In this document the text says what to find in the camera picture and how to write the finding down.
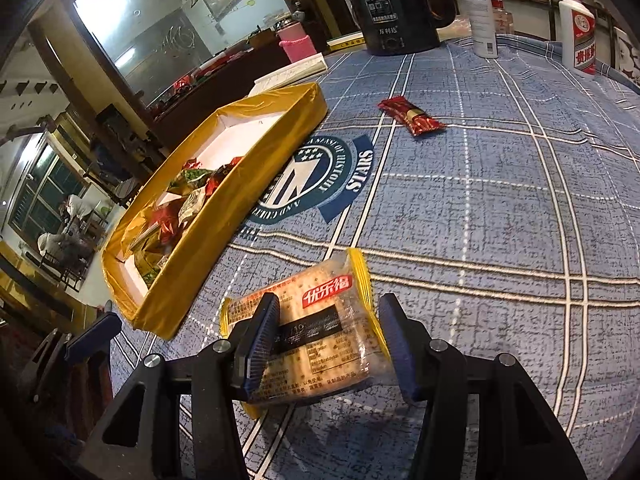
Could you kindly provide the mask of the brown cake packet yellow edge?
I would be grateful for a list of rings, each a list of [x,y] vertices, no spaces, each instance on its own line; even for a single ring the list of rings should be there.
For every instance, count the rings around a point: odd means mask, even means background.
[[[314,402],[390,377],[390,352],[361,250],[349,248],[243,298],[224,300],[220,332],[228,336],[250,318],[266,292],[279,299],[280,326],[260,386],[242,403],[251,418],[269,405]]]

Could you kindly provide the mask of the shiny red candy wrapper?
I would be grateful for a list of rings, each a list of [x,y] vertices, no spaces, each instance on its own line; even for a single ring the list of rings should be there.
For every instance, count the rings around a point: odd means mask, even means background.
[[[154,229],[151,243],[160,246],[175,245],[180,236],[178,213],[183,200],[171,200],[152,209],[149,226]]]

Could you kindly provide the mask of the green snack packet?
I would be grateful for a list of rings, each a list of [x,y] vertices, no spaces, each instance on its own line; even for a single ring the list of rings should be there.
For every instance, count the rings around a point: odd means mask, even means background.
[[[206,168],[188,168],[178,173],[168,185],[167,192],[180,196],[190,195],[193,191],[205,186],[213,171]]]

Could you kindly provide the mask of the dark red stick packet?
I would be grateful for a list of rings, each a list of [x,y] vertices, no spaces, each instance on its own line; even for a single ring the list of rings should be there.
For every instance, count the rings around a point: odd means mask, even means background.
[[[378,103],[378,109],[395,122],[403,124],[413,136],[424,136],[447,128],[447,125],[424,112],[404,96],[393,96]]]

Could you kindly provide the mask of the white red snack packet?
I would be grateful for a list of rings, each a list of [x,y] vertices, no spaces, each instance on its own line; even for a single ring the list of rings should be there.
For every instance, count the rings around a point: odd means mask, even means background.
[[[185,228],[200,213],[207,200],[206,187],[196,188],[186,198],[178,212],[179,226]]]

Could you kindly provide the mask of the gold tray box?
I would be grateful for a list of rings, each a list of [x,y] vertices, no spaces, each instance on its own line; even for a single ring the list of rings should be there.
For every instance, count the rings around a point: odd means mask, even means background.
[[[248,96],[215,110],[160,165],[120,217],[101,256],[105,283],[132,328],[165,340],[176,336],[240,223],[327,111],[315,82]],[[129,245],[142,233],[149,209],[166,200],[170,181],[192,158],[210,169],[232,158],[238,163],[147,285]]]

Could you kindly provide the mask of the blue plaid tablecloth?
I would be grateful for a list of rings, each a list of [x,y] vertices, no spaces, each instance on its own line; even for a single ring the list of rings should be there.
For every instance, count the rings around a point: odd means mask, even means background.
[[[125,328],[114,387],[151,352],[190,356],[224,300],[359,248],[377,294],[469,356],[516,356],[591,479],[639,434],[639,96],[611,74],[570,72],[552,44],[465,40],[400,58],[334,54],[314,144],[373,156],[332,220],[311,203],[259,206],[219,258],[173,340]],[[413,136],[378,103],[404,96],[447,125]]]

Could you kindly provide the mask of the dark wooden sideboard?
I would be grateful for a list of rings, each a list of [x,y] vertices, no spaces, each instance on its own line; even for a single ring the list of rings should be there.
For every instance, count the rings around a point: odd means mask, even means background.
[[[291,63],[280,39],[271,37],[258,48],[215,68],[188,92],[178,96],[154,119],[152,133],[168,151],[178,145],[219,107],[245,98],[254,81]]]

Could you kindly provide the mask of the white book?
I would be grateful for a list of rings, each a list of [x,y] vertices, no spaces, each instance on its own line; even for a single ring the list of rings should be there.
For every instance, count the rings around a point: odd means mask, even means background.
[[[321,74],[327,69],[328,66],[322,53],[308,56],[308,58],[303,58],[300,61],[288,64],[270,74],[256,79],[253,88],[248,92],[248,96],[256,96],[256,94],[268,90],[279,89],[289,84],[295,84],[297,81],[307,77]]]

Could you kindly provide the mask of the pink water bottle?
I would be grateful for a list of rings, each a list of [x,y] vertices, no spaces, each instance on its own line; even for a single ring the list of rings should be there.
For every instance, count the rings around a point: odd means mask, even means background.
[[[279,46],[291,63],[311,58],[317,54],[314,43],[299,22],[285,24],[277,30],[277,35]]]

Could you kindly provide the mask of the white patterned paper cup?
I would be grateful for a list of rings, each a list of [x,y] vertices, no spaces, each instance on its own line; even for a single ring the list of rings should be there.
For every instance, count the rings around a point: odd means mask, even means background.
[[[616,67],[628,79],[638,84],[640,81],[639,50],[626,32],[618,27],[614,30],[617,41]]]

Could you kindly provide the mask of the black electric kettle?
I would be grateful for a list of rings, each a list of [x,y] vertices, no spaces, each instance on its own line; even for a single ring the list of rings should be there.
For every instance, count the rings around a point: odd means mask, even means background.
[[[438,12],[428,0],[349,0],[370,55],[392,56],[432,50],[437,31],[452,24],[456,0],[442,0]]]

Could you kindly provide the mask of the small glass bottle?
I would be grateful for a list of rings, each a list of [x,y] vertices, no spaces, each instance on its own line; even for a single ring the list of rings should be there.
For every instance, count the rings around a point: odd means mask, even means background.
[[[491,0],[494,11],[495,29],[497,34],[514,34],[513,15],[506,10],[503,0]]]

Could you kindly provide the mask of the white red liquor bottle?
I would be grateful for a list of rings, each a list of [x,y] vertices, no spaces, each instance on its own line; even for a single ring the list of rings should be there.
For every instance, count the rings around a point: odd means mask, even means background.
[[[582,0],[561,0],[562,64],[568,70],[596,73],[596,19]]]

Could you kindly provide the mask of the white spray bottle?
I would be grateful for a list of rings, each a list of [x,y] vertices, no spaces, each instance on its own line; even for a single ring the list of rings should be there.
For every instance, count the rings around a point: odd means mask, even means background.
[[[472,48],[480,58],[498,58],[494,11],[491,0],[465,0],[471,25]]]

